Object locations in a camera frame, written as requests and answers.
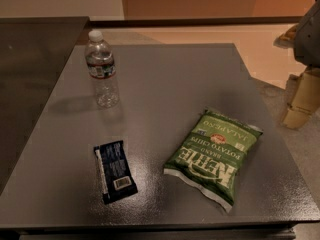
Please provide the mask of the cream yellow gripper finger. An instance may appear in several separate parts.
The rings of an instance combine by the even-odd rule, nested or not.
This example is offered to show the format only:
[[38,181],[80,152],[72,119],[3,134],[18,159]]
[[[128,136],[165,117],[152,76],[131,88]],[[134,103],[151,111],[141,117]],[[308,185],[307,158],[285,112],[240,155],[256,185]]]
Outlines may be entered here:
[[299,76],[290,75],[285,94],[282,124],[290,129],[301,128],[320,108],[320,69],[307,67]]

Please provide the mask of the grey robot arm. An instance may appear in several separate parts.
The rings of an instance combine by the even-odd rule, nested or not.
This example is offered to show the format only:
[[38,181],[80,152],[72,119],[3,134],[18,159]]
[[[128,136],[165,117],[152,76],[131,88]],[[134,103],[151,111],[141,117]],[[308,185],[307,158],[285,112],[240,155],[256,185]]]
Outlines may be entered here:
[[289,129],[304,126],[320,108],[320,0],[273,43],[292,48],[294,59],[305,65],[299,75],[290,75],[286,83],[286,108],[281,124]]

